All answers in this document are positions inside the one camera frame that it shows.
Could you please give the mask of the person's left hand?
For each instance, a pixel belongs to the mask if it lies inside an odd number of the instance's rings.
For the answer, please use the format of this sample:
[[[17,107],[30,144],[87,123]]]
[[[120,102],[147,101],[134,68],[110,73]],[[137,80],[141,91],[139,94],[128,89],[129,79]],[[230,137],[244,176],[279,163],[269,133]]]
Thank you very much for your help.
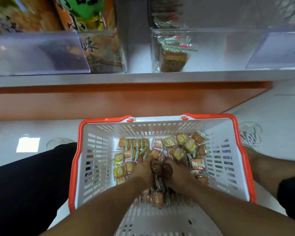
[[[151,164],[155,163],[155,159],[152,156],[148,156],[145,161],[138,161],[130,172],[128,181],[133,182],[138,191],[152,187],[155,174],[151,169]]]

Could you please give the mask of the person's right hand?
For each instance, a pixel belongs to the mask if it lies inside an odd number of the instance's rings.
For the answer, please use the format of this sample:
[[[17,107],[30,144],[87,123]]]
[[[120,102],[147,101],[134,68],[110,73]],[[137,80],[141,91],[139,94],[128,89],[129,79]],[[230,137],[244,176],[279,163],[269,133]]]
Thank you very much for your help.
[[[176,193],[194,197],[197,195],[197,180],[189,169],[172,159],[167,159],[166,163],[172,168],[171,177],[164,177],[165,185],[173,189]]]

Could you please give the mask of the person's left forearm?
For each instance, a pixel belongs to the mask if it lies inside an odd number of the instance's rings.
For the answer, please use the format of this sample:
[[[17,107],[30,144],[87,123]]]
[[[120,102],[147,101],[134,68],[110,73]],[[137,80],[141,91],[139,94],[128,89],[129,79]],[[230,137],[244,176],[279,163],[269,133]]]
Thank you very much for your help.
[[[133,174],[121,185],[97,195],[39,236],[114,236],[141,193],[152,185],[152,174]]]

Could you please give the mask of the person's right forearm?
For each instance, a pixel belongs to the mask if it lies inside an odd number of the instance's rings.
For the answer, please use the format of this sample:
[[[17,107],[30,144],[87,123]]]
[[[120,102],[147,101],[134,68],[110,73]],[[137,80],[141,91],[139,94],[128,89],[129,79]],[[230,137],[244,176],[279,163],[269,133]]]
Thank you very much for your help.
[[[295,220],[276,211],[215,190],[197,180],[185,191],[223,236],[295,236]]]

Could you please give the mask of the pile of small snack packets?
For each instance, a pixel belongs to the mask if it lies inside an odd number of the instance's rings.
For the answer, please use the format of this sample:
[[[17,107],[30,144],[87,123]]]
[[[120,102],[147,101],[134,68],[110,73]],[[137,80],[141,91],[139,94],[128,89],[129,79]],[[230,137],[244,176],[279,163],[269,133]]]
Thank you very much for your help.
[[[138,161],[151,155],[161,165],[162,161],[172,159],[176,163],[189,169],[197,181],[209,186],[209,176],[206,172],[206,157],[208,156],[205,137],[199,131],[193,136],[186,133],[176,133],[171,136],[152,139],[145,136],[122,137],[118,141],[117,149],[113,152],[113,174],[116,185],[124,183]],[[191,205],[190,199],[177,194],[173,189],[165,185],[160,176],[154,178],[153,185],[135,199],[133,205],[152,204],[161,209],[174,204]]]

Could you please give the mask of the white basket with orange rim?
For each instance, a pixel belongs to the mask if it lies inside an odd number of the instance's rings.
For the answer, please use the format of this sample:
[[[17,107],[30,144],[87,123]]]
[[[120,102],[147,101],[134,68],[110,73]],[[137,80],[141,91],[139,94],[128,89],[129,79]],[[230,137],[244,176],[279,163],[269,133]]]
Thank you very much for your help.
[[[116,185],[113,157],[121,138],[170,137],[199,131],[207,141],[205,176],[208,185],[234,197],[256,202],[248,156],[241,142],[237,119],[231,114],[182,114],[87,119],[80,123],[77,151],[72,162],[69,211]],[[223,236],[192,200],[172,196],[159,208],[138,198],[123,218],[115,236]]]

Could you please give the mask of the white shelf with orange base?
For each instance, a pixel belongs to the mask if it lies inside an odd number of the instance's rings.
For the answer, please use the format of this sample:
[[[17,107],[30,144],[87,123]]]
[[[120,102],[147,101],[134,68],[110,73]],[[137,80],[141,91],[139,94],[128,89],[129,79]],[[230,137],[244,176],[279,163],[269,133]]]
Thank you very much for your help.
[[[0,121],[108,119],[225,113],[295,86],[295,70],[5,77]]]

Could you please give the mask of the white right shoe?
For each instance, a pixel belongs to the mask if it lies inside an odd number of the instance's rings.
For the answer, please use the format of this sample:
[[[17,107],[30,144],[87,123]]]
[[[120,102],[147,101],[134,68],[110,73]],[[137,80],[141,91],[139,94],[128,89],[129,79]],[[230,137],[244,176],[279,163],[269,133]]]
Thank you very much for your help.
[[[262,142],[262,127],[255,122],[243,122],[239,124],[239,130],[242,145],[256,150],[256,147]]]

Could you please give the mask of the white shoe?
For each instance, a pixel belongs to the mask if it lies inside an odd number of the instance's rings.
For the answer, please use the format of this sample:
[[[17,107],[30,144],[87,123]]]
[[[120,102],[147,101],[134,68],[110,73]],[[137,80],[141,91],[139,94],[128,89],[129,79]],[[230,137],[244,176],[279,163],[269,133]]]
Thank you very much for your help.
[[[66,145],[66,144],[69,144],[69,143],[75,143],[75,141],[69,139],[69,138],[53,138],[51,139],[49,142],[47,142],[46,144],[46,150],[52,150],[54,149],[55,147],[57,146],[60,146],[60,145]]]
[[[243,122],[239,124],[239,130],[242,145],[256,150],[256,147],[262,142],[262,127],[255,122]]]

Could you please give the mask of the white left shoe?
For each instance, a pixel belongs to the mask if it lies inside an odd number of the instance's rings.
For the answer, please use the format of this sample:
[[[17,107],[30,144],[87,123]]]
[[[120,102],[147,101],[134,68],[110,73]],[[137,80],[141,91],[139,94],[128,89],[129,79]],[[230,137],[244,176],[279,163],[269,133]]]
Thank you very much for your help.
[[[46,144],[46,150],[52,150],[54,149],[55,147],[57,146],[60,146],[60,145],[66,145],[66,144],[69,144],[69,143],[75,143],[75,141],[69,139],[69,138],[53,138],[51,139],[49,142],[47,142]]]

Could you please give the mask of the person's right leg black shorts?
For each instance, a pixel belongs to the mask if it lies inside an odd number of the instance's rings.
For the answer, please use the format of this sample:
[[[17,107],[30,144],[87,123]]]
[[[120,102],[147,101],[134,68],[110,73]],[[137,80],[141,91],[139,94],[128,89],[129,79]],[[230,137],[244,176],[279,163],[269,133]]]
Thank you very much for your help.
[[[295,161],[261,154],[244,146],[254,181],[266,189],[295,220]]]

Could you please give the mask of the stack of brown cake packets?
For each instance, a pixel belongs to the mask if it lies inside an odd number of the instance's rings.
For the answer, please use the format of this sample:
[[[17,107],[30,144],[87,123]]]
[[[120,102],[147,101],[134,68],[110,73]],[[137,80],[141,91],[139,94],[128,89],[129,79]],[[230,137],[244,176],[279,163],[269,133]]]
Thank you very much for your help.
[[[149,0],[154,72],[181,72],[198,52],[183,19],[185,0]]]

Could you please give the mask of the clear bin with snack bags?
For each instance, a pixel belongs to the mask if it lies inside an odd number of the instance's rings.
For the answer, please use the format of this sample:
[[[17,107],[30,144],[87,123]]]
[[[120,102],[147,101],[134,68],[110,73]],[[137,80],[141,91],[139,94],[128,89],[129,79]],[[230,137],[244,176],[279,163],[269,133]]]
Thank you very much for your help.
[[[126,73],[115,0],[0,0],[0,76]]]

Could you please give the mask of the tan snack bag black print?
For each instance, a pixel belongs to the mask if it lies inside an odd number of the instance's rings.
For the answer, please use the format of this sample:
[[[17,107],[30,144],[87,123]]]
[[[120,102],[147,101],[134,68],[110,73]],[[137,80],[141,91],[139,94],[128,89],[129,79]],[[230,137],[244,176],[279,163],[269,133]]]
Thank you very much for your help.
[[[117,29],[79,32],[91,74],[126,73],[125,55]]]

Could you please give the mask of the clear bin with cake packets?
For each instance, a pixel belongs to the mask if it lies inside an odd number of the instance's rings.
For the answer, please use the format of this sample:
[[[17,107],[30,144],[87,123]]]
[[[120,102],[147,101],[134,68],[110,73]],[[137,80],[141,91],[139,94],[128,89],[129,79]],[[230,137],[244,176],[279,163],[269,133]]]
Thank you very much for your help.
[[[274,70],[246,65],[268,27],[295,25],[295,0],[185,0],[183,19],[198,52],[182,72]]]

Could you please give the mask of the person's left leg black trousers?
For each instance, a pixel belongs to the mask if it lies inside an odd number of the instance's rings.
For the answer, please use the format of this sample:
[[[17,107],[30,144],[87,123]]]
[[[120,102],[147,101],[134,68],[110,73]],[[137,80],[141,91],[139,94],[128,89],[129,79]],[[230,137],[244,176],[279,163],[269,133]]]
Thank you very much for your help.
[[[0,236],[39,236],[67,201],[77,143],[0,167]]]

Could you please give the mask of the clear label flap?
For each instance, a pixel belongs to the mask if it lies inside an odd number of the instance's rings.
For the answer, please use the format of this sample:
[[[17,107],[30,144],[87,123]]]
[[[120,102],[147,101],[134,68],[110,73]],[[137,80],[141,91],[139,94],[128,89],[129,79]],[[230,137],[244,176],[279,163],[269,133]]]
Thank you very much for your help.
[[[0,35],[0,76],[86,73],[90,67],[74,32]]]
[[[246,69],[295,68],[295,25],[268,27]]]

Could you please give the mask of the orange and green snack bag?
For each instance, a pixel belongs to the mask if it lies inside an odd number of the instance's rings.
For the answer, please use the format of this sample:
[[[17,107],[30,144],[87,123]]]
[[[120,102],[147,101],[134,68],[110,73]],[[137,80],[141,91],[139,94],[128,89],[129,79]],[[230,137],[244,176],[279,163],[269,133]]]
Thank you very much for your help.
[[[53,0],[53,3],[66,31],[116,28],[114,0]]]

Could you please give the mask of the brown snack bag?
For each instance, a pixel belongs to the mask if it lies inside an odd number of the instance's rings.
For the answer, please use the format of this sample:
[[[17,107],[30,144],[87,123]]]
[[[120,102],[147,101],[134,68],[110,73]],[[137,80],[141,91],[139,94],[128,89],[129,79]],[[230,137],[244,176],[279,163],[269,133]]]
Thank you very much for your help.
[[[0,0],[0,34],[62,30],[52,0]]]

